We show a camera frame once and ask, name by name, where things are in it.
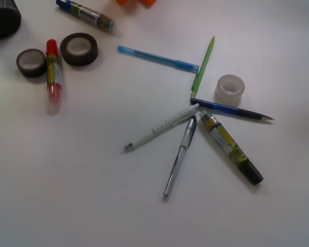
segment pen clip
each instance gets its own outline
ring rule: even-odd
[[[194,126],[193,126],[193,130],[192,130],[192,135],[191,135],[191,138],[190,138],[190,141],[189,141],[189,144],[187,146],[187,148],[190,147],[190,144],[191,144],[191,141],[192,141],[192,138],[194,137],[194,134],[195,134],[195,131],[196,131],[196,128],[197,128],[197,117],[195,115],[192,115],[190,120],[193,120],[194,121]]]

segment printed label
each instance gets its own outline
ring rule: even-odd
[[[55,83],[61,84],[61,70],[57,63],[54,63]]]
[[[82,6],[79,11],[80,18],[83,18],[85,21],[96,24],[98,14],[96,11],[93,11],[87,7]]]
[[[207,124],[208,127],[213,128],[214,125],[215,125],[215,121],[213,119],[210,119],[210,120],[207,121],[206,124]]]
[[[60,83],[60,67],[57,63],[50,64],[47,72],[47,84]]]
[[[241,162],[247,160],[247,156],[244,154],[240,147],[236,147],[229,153],[229,158],[235,163],[237,166],[241,164]]]
[[[70,12],[71,12],[71,14],[79,16],[80,7],[82,7],[81,4],[77,4],[77,3],[71,2],[70,3]]]
[[[214,128],[211,131],[211,136],[216,140],[216,142],[221,146],[223,151],[229,155],[229,153],[232,151],[231,146],[227,142],[227,140],[224,138],[224,136],[217,130],[217,128]]]
[[[237,143],[232,139],[232,137],[229,135],[229,133],[225,130],[223,126],[218,126],[217,130],[224,136],[224,138],[227,140],[227,142],[230,144],[232,148],[235,148]]]
[[[243,161],[248,159],[223,126],[214,128],[211,131],[211,136],[216,140],[235,165],[239,166]]]

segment silver pen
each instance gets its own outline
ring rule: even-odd
[[[169,179],[168,179],[168,182],[165,188],[164,196],[163,196],[164,200],[167,200],[170,195],[171,189],[174,185],[175,179],[177,177],[177,174],[183,162],[186,151],[188,150],[190,143],[192,141],[192,137],[194,136],[196,127],[197,127],[197,118],[195,115],[193,115],[187,124],[187,127],[184,132],[184,136],[182,138],[182,141],[179,147],[179,152],[176,156],[173,168],[171,169],[170,176],[169,176]]]

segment washi tape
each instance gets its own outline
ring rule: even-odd
[[[96,40],[87,33],[74,33],[67,36],[60,45],[63,59],[73,66],[85,66],[98,56]]]
[[[38,49],[21,52],[16,59],[16,64],[25,77],[37,77],[46,72],[45,54]]]

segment black cap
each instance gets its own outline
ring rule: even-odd
[[[244,174],[244,176],[251,182],[253,185],[258,184],[263,180],[262,175],[257,170],[257,168],[252,164],[252,162],[247,159],[243,161],[239,166],[238,169]]]

